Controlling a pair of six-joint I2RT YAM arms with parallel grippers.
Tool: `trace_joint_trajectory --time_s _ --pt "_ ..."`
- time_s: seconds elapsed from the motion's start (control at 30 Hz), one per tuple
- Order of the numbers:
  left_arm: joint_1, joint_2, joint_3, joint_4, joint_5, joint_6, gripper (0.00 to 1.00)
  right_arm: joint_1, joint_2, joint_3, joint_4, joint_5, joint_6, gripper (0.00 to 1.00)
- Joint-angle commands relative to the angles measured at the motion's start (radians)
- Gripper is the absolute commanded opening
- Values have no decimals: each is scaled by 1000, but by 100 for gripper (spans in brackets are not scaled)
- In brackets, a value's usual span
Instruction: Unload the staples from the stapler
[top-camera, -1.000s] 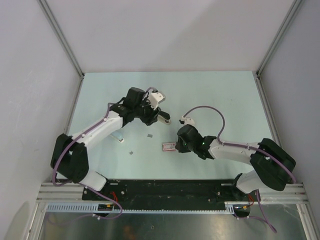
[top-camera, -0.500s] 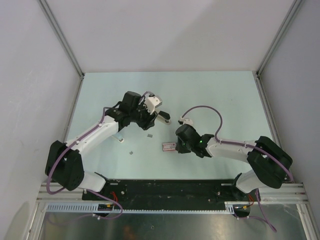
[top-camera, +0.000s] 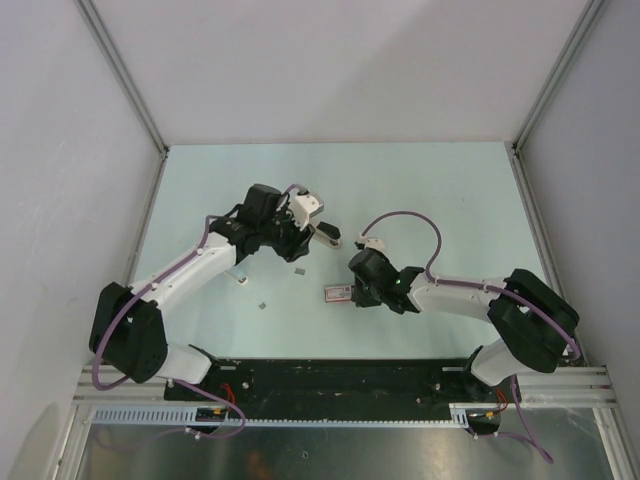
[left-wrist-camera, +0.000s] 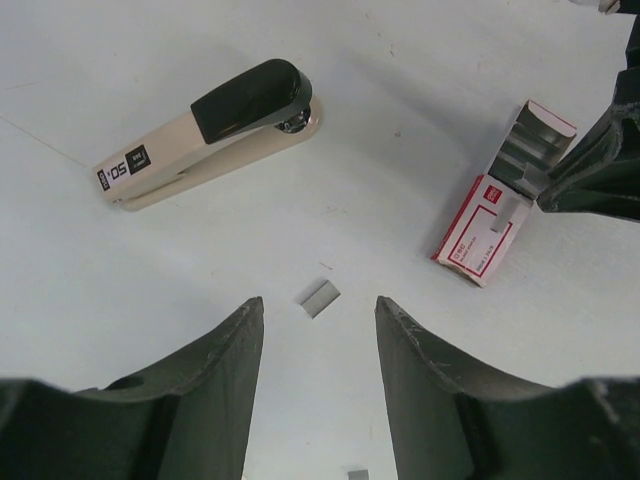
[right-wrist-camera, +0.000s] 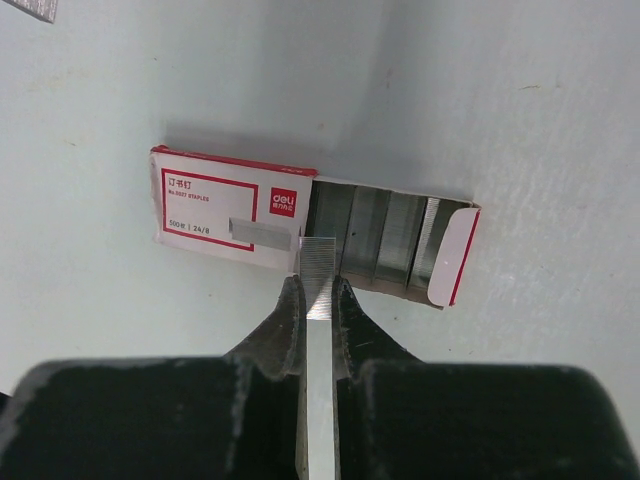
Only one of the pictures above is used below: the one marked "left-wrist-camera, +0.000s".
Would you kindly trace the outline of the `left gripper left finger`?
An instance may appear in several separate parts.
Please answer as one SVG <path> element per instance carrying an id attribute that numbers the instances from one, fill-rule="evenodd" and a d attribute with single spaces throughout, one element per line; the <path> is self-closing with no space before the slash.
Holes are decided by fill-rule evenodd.
<path id="1" fill-rule="evenodd" d="M 254 297 L 103 389 L 2 380 L 2 478 L 242 478 L 263 339 Z"/>

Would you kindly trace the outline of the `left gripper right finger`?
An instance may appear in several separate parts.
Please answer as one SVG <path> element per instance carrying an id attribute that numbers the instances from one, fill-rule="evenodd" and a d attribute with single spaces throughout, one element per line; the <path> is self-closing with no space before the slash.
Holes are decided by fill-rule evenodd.
<path id="1" fill-rule="evenodd" d="M 388 297 L 375 323 L 399 478 L 638 478 L 638 378 L 531 382 L 448 343 Z"/>

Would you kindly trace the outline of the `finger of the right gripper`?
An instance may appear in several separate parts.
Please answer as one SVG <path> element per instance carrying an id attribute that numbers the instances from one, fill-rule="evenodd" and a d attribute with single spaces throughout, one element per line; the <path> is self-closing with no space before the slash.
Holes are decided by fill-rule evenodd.
<path id="1" fill-rule="evenodd" d="M 639 69 L 621 71 L 612 102 L 550 173 L 539 195 L 546 213 L 639 220 Z"/>

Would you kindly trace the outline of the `grey staple strip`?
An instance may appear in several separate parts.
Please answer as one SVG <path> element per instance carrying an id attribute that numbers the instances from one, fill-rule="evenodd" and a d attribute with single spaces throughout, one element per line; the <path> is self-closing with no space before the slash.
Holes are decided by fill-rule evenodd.
<path id="1" fill-rule="evenodd" d="M 493 220 L 490 230 L 494 233 L 503 233 L 509 226 L 512 217 L 518 211 L 521 204 L 522 202 L 518 197 L 508 197 Z"/>
<path id="2" fill-rule="evenodd" d="M 321 278 L 303 292 L 298 305 L 310 318 L 314 319 L 340 296 L 340 290 L 329 279 Z"/>

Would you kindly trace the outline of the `red white staple box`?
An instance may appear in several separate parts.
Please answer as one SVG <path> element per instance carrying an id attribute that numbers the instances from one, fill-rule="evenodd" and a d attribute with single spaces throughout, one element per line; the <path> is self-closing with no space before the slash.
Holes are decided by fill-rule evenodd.
<path id="1" fill-rule="evenodd" d="M 431 260 L 487 286 L 576 135 L 573 124 L 527 100 Z"/>

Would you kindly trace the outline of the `beige black stapler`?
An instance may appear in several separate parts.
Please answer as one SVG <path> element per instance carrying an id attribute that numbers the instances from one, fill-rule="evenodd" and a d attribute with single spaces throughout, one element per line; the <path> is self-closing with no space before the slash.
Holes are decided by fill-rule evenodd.
<path id="1" fill-rule="evenodd" d="M 140 211 L 311 138 L 321 123 L 311 80 L 269 59 L 194 101 L 93 170 L 103 200 Z"/>

